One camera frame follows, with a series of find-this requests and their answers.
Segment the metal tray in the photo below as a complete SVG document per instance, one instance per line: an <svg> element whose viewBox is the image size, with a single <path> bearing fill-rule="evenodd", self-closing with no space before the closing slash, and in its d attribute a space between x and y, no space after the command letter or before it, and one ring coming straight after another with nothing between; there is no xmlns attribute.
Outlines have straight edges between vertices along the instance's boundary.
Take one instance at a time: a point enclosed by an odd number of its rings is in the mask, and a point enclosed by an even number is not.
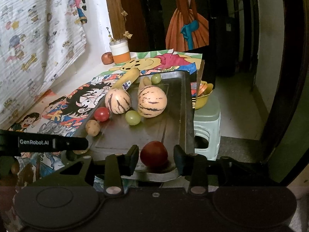
<svg viewBox="0 0 309 232"><path fill-rule="evenodd" d="M104 160L110 154L127 153L132 145L138 145L141 150L148 142L158 140L168 151L168 166L154 171L139 160L134 174L125 178L150 182L165 182L178 178L179 174L173 159L174 146L179 144L186 153L194 153L190 79L189 74L184 71L164 72L161 76L162 80L156 86L160 87L167 96L167 106L163 113L154 118L142 118L136 126L130 126L126 122L125 114L111 114L109 120L100 123L100 134L92 137L87 135L85 126L87 121L94 119L95 110L105 106L105 97L103 97L74 133L75 137L86 137L89 141L89 151L80 156L91 156L95 161ZM140 76L127 90L131 98L130 110L137 111L137 94L141 77L144 76ZM72 151L64 154L64 163L80 157Z"/></svg>

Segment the yellow basin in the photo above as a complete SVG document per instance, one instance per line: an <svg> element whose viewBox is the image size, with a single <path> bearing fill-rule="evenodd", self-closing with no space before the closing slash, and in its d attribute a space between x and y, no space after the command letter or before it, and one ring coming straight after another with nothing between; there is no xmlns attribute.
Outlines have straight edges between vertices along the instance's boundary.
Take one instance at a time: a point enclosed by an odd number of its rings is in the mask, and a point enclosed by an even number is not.
<svg viewBox="0 0 309 232"><path fill-rule="evenodd" d="M207 89L203 91L203 93L197 97L196 103L195 103L195 110L202 108L208 101L208 96L212 93L213 91L213 84L207 84Z"/></svg>

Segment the screw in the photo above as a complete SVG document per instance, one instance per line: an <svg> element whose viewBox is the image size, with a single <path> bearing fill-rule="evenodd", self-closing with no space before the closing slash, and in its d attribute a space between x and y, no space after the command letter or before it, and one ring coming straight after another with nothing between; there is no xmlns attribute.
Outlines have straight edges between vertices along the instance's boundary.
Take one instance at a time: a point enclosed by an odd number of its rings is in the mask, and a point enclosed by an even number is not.
<svg viewBox="0 0 309 232"><path fill-rule="evenodd" d="M206 189L204 187L198 187L198 186L195 186L195 187L191 187L191 193L193 194L203 194L206 192Z"/></svg>
<svg viewBox="0 0 309 232"><path fill-rule="evenodd" d="M159 197L160 194L159 193L152 193L152 197Z"/></svg>
<svg viewBox="0 0 309 232"><path fill-rule="evenodd" d="M119 194L120 192L121 192L120 187L108 187L106 189L106 193L108 193L108 194Z"/></svg>

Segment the stool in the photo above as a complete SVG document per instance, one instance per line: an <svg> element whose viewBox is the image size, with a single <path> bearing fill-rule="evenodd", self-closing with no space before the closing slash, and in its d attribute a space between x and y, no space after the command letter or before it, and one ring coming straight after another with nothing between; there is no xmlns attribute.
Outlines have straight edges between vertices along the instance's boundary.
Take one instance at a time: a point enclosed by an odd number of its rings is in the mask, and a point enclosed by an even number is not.
<svg viewBox="0 0 309 232"><path fill-rule="evenodd" d="M195 153L204 155L208 160L216 160L220 146L220 104L218 98L210 94L205 106L194 113L195 140L200 136L208 141L208 147L196 148Z"/></svg>

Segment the fruit label sticker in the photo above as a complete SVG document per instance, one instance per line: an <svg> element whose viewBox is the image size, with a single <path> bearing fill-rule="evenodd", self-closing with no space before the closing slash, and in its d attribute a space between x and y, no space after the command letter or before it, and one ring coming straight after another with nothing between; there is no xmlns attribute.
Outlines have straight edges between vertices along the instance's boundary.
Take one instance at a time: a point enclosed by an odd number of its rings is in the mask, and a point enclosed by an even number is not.
<svg viewBox="0 0 309 232"><path fill-rule="evenodd" d="M131 85L131 81L129 80L122 85L122 88L124 90L127 90L130 87L130 85Z"/></svg>

